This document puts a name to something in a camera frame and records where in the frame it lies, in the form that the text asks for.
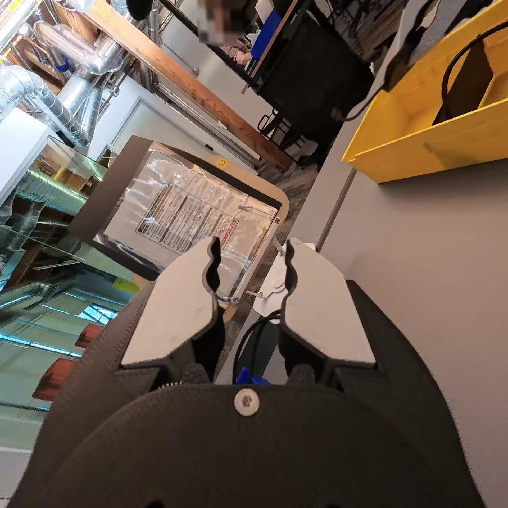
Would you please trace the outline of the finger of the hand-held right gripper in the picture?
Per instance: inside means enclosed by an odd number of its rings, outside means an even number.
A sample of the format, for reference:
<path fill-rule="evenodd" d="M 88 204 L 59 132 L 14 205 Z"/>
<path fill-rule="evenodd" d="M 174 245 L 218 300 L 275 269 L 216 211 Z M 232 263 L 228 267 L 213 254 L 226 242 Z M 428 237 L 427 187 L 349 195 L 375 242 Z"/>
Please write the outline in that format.
<path fill-rule="evenodd" d="M 427 30 L 422 22 L 433 1 L 405 1 L 398 35 L 397 53 L 388 62 L 384 74 L 384 91 L 391 92 L 412 67 L 411 55 Z"/>

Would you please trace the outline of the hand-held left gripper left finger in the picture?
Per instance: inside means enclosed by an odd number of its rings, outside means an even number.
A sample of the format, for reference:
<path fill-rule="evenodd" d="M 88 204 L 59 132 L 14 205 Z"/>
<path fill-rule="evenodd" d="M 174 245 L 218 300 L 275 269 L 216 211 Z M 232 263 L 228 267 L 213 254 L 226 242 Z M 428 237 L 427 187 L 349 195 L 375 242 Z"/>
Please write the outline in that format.
<path fill-rule="evenodd" d="M 196 361 L 195 342 L 219 320 L 220 253 L 220 239 L 206 237 L 158 276 L 120 361 L 122 368 L 158 367 L 169 378 L 180 378 Z"/>

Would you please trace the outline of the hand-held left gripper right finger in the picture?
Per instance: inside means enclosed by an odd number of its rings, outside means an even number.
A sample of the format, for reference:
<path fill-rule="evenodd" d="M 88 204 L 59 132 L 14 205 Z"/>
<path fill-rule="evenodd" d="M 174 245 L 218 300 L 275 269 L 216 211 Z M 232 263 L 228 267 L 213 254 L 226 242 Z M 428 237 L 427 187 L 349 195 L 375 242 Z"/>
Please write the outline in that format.
<path fill-rule="evenodd" d="M 343 274 L 296 238 L 285 250 L 283 332 L 326 366 L 373 368 L 375 356 Z"/>

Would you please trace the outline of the blue storage bin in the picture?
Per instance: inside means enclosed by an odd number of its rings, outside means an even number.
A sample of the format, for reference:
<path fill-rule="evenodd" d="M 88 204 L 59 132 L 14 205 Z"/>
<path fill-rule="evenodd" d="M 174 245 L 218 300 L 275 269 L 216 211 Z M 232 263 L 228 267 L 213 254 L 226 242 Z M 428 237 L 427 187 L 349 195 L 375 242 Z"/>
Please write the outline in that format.
<path fill-rule="evenodd" d="M 270 382 L 256 374 L 251 374 L 250 370 L 247 367 L 243 367 L 238 375 L 238 378 L 236 379 L 235 384 L 270 385 Z"/>

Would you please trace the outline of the yellow storage bin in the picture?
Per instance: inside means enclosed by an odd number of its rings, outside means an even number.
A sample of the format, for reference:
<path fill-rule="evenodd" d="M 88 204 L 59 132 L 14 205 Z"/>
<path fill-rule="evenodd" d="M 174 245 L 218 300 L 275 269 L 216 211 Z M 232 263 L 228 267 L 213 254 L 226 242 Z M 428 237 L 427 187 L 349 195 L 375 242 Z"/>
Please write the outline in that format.
<path fill-rule="evenodd" d="M 507 22 L 497 1 L 430 49 L 390 92 L 373 100 L 342 160 L 376 183 L 507 159 Z"/>

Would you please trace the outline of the instruction sheet display stand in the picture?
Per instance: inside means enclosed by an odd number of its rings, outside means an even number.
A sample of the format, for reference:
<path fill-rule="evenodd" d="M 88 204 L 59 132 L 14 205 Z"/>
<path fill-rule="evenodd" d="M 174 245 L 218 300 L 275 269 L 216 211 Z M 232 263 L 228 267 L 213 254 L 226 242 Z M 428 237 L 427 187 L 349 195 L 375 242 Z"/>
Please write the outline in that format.
<path fill-rule="evenodd" d="M 312 181 L 262 169 L 261 175 L 223 156 L 196 156 L 180 148 L 130 136 L 84 206 L 71 234 L 148 281 L 209 236 L 220 239 L 218 295 L 232 320 L 258 267 L 289 232 L 297 198 Z"/>

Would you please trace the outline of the blue shelf crate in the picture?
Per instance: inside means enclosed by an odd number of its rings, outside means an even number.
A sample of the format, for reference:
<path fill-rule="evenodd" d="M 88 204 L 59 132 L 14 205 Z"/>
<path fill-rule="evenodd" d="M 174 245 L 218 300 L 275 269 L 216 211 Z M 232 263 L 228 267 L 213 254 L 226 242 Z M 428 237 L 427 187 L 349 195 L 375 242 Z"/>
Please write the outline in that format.
<path fill-rule="evenodd" d="M 271 38 L 276 32 L 282 21 L 281 16 L 278 14 L 276 9 L 272 9 L 266 22 L 264 22 L 257 38 L 251 48 L 251 57 L 254 60 L 260 60 L 264 51 L 266 50 Z"/>

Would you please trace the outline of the black floor lamp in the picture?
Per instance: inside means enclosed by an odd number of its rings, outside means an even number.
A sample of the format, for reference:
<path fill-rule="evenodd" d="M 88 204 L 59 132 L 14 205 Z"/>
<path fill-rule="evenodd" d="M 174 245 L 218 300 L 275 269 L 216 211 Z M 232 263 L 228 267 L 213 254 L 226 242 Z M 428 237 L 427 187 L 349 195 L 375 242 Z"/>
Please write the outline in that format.
<path fill-rule="evenodd" d="M 145 19 L 156 3 L 165 7 L 176 19 L 178 19 L 195 36 L 199 36 L 197 26 L 171 1 L 127 1 L 130 15 L 137 21 Z"/>

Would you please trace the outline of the silver ventilation duct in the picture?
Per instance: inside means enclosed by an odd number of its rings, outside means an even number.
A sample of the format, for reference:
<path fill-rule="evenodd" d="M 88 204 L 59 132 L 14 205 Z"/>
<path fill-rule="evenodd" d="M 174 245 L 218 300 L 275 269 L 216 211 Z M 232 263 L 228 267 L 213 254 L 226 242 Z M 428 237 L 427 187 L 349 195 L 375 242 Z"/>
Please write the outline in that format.
<path fill-rule="evenodd" d="M 41 3 L 1 1 L 1 51 L 16 35 L 25 37 L 35 49 L 42 47 L 67 81 L 56 94 L 37 73 L 1 62 L 1 121 L 22 106 L 68 144 L 86 147 L 96 129 L 107 80 L 121 69 L 127 51 L 106 34 L 91 43 L 65 24 L 50 24 Z"/>

